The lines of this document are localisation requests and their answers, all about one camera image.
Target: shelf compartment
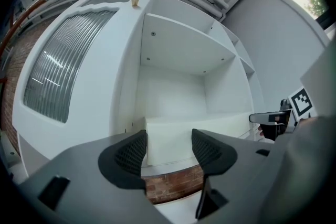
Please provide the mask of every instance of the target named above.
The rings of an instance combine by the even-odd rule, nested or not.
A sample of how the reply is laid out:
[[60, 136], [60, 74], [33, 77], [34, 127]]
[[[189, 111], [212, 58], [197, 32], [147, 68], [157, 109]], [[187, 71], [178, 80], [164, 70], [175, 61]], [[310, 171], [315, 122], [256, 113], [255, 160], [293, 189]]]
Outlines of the shelf compartment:
[[251, 74], [254, 72], [254, 69], [243, 58], [241, 58], [240, 60], [243, 64], [245, 74]]
[[206, 34], [217, 40], [220, 44], [228, 48], [233, 53], [235, 53], [235, 46], [233, 45], [229, 35], [225, 31], [224, 26], [220, 22], [214, 21]]
[[146, 129], [148, 134], [148, 165], [163, 165], [193, 158], [192, 129], [241, 137], [251, 129], [248, 120], [250, 114], [251, 112], [144, 118], [142, 129]]
[[154, 0], [150, 13], [189, 25], [204, 33], [209, 31], [215, 21], [205, 12], [179, 0]]
[[141, 65], [205, 75], [234, 56], [193, 27], [159, 15], [145, 15]]
[[222, 25], [223, 29], [225, 30], [226, 34], [228, 35], [229, 39], [231, 40], [233, 45], [236, 45], [236, 43], [239, 41], [239, 38], [233, 34], [228, 28], [226, 28], [224, 25]]
[[265, 103], [263, 93], [261, 91], [261, 86], [255, 72], [247, 74], [248, 84], [250, 86], [250, 91], [252, 94], [254, 113], [265, 112]]

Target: red brick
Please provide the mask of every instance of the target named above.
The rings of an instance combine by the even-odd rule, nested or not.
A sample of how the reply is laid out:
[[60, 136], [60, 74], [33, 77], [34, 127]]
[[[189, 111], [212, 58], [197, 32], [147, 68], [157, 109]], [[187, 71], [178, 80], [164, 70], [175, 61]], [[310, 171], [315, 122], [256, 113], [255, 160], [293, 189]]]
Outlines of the red brick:
[[155, 191], [155, 185], [146, 186], [146, 191]]
[[18, 153], [17, 132], [12, 126], [12, 109], [17, 80], [35, 42], [54, 19], [55, 17], [36, 25], [32, 29], [24, 32], [16, 40], [13, 39], [11, 41], [14, 46], [14, 53], [6, 72], [7, 82], [5, 83], [2, 99], [1, 128], [7, 133], [8, 139]]
[[143, 177], [143, 179], [147, 185], [147, 198], [153, 204], [181, 199], [203, 187], [203, 172], [198, 165], [165, 175]]

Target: black slot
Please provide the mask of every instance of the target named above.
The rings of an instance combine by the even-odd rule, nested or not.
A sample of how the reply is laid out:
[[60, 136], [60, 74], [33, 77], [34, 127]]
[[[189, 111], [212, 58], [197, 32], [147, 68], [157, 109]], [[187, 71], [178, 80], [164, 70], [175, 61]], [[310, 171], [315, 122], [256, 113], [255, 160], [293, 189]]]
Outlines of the black slot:
[[69, 185], [70, 180], [65, 177], [55, 176], [45, 187], [38, 199], [48, 206], [51, 210], [55, 210], [61, 196]]
[[258, 153], [262, 156], [268, 156], [269, 151], [268, 150], [257, 150], [256, 153]]

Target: gray panel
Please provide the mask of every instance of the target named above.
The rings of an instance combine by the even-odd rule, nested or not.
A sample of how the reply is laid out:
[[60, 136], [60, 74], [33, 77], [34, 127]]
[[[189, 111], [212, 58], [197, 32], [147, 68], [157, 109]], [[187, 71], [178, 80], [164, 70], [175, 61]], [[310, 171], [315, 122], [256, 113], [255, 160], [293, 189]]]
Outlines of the gray panel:
[[67, 18], [43, 46], [29, 75], [24, 105], [66, 122], [75, 79], [95, 37], [115, 12]]
[[266, 156], [257, 154], [256, 151], [271, 150], [274, 144], [240, 140], [207, 131], [204, 133], [232, 146], [238, 154], [236, 163], [228, 171], [222, 175], [209, 177], [211, 187], [230, 201], [258, 174], [262, 163], [266, 160]]
[[[250, 169], [248, 179], [244, 180], [243, 185], [238, 180], [240, 189], [235, 188], [234, 191], [231, 191], [229, 190], [230, 186], [224, 186], [224, 184], [220, 188], [218, 186], [219, 179], [214, 178], [212, 181], [212, 178], [210, 178], [210, 182], [220, 189], [220, 193], [224, 197], [226, 195], [230, 196], [231, 199], [224, 207], [206, 217], [201, 223], [258, 223], [261, 206], [274, 183], [286, 146], [292, 137], [293, 134], [284, 134], [277, 138], [275, 144], [268, 144], [267, 146], [271, 146], [269, 155], [260, 165], [254, 165], [254, 168]], [[231, 179], [239, 179], [238, 173], [232, 173], [231, 176], [234, 177]], [[234, 188], [235, 181], [232, 180], [231, 182], [233, 184], [231, 187]]]
[[34, 149], [21, 135], [19, 136], [21, 157], [24, 159], [28, 176], [31, 176], [42, 166], [47, 164], [49, 159]]
[[[101, 152], [133, 133], [114, 135], [69, 148], [20, 185], [29, 202], [48, 217], [58, 217], [66, 223], [170, 223], [146, 198], [143, 190], [121, 189], [100, 173]], [[56, 175], [70, 183], [59, 201], [55, 213], [38, 200], [39, 194]]]

